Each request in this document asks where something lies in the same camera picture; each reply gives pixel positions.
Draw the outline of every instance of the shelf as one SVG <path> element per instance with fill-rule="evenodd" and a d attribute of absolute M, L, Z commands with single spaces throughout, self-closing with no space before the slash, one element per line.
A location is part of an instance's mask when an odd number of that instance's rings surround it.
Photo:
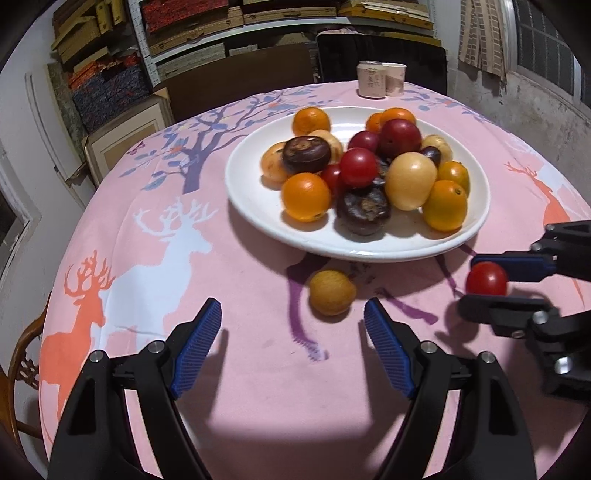
<path fill-rule="evenodd" d="M 412 25 L 405 25 L 398 22 L 392 22 L 387 20 L 375 20 L 372 18 L 361 18 L 361 17 L 318 17 L 318 18 L 290 18 L 287 20 L 273 20 L 270 22 L 262 22 L 251 25 L 243 25 L 242 27 L 231 28 L 230 30 L 224 30 L 219 33 L 207 35 L 198 40 L 184 43 L 178 47 L 171 48 L 158 55 L 152 56 L 154 63 L 161 63 L 170 57 L 174 57 L 179 53 L 194 48 L 202 47 L 212 42 L 223 40 L 224 38 L 233 37 L 234 35 L 241 35 L 244 33 L 255 32 L 259 30 L 269 30 L 271 28 L 280 27 L 293 27 L 296 25 L 364 25 L 367 27 L 381 27 L 381 28 L 395 28 L 397 30 L 403 30 L 406 32 L 417 33 L 426 35 L 428 37 L 433 36 L 432 30 L 425 28 L 413 27 Z"/>

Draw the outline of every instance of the dark purple fruit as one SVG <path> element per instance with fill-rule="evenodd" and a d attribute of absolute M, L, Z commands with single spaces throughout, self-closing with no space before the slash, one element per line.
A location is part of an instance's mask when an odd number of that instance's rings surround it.
<path fill-rule="evenodd" d="M 330 145 L 320 137 L 306 135 L 289 140 L 283 147 L 283 166 L 292 175 L 317 173 L 330 161 Z"/>
<path fill-rule="evenodd" d="M 431 160 L 436 167 L 439 166 L 439 162 L 441 162 L 441 150 L 437 147 L 425 147 L 421 150 L 421 153 Z"/>
<path fill-rule="evenodd" d="M 345 227 L 362 236 L 379 232 L 390 219 L 390 211 L 383 188 L 375 184 L 345 192 L 336 204 L 337 217 Z"/>
<path fill-rule="evenodd" d="M 381 179 L 386 178 L 386 174 L 388 173 L 388 169 L 390 168 L 391 162 L 389 160 L 385 160 L 383 158 L 378 157 L 378 177 Z"/>

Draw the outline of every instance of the cherry tomato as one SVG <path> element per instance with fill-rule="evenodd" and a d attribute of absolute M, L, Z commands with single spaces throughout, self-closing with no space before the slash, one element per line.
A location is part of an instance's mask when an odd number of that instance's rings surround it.
<path fill-rule="evenodd" d="M 378 159 L 365 148 L 350 148 L 340 159 L 340 178 L 349 187 L 367 187 L 377 176 Z"/>
<path fill-rule="evenodd" d="M 481 262 L 470 270 L 466 293 L 475 295 L 507 295 L 507 273 L 499 264 Z"/>
<path fill-rule="evenodd" d="M 328 165 L 320 175 L 320 178 L 329 186 L 333 197 L 338 197 L 345 191 L 345 185 L 340 179 L 340 164 Z"/>

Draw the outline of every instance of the yellow fruit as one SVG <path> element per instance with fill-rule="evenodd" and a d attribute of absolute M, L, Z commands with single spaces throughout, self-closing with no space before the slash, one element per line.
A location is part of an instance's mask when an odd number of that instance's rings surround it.
<path fill-rule="evenodd" d="M 314 130 L 330 132 L 330 118 L 324 110 L 308 106 L 295 114 L 291 129 L 296 137 L 309 135 Z"/>
<path fill-rule="evenodd" d="M 281 188 L 285 212 L 299 222 L 314 222 L 324 216 L 332 196 L 326 182 L 314 173 L 293 175 Z"/>
<path fill-rule="evenodd" d="M 396 157 L 386 174 L 386 195 L 397 209 L 409 212 L 427 201 L 437 167 L 425 155 L 410 152 Z"/>
<path fill-rule="evenodd" d="M 322 315 L 346 312 L 357 295 L 357 288 L 344 273 L 323 270 L 310 280 L 310 304 Z"/>
<path fill-rule="evenodd" d="M 287 170 L 283 166 L 281 158 L 285 142 L 279 142 L 270 147 L 261 157 L 261 170 L 263 176 L 271 181 L 283 183 L 289 178 Z"/>
<path fill-rule="evenodd" d="M 453 232 L 462 226 L 468 212 L 468 196 L 451 180 L 438 180 L 423 205 L 423 218 L 438 232 Z"/>
<path fill-rule="evenodd" d="M 470 195 L 470 175 L 466 167 L 457 161 L 441 163 L 437 169 L 437 179 L 455 181 L 466 191 L 466 195 Z"/>
<path fill-rule="evenodd" d="M 441 163 L 453 160 L 452 148 L 447 144 L 445 138 L 441 135 L 428 135 L 423 138 L 421 143 L 421 150 L 427 147 L 438 148 L 441 152 Z"/>
<path fill-rule="evenodd" d="M 323 138 L 330 146 L 330 163 L 338 163 L 343 156 L 343 144 L 332 133 L 326 130 L 314 130 L 310 135 Z"/>

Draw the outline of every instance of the red patterned box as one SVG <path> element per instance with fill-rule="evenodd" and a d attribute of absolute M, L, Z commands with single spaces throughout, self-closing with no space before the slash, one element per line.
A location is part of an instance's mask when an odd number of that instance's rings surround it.
<path fill-rule="evenodd" d="M 151 0 L 141 5 L 146 30 L 153 33 L 186 18 L 227 7 L 228 0 Z"/>

